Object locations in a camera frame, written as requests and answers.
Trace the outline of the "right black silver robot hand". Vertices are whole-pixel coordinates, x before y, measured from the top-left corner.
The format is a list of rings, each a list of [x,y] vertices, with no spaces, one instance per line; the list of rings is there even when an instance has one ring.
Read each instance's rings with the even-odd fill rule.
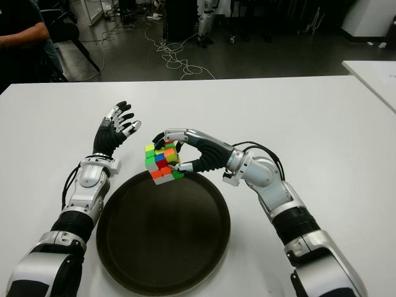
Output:
[[[188,144],[201,153],[200,157],[193,161],[170,165],[172,170],[179,173],[198,173],[226,168],[235,150],[233,146],[195,129],[167,129],[152,140],[156,150],[164,147],[169,141],[178,142],[176,145],[178,152],[183,144]]]

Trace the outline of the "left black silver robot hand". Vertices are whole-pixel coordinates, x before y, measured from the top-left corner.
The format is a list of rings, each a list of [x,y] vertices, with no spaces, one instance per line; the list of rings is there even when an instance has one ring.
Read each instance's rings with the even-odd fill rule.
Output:
[[[114,105],[102,119],[93,141],[93,154],[111,158],[114,151],[131,135],[136,133],[142,122],[130,122],[134,113],[127,113],[131,104],[121,101]]]

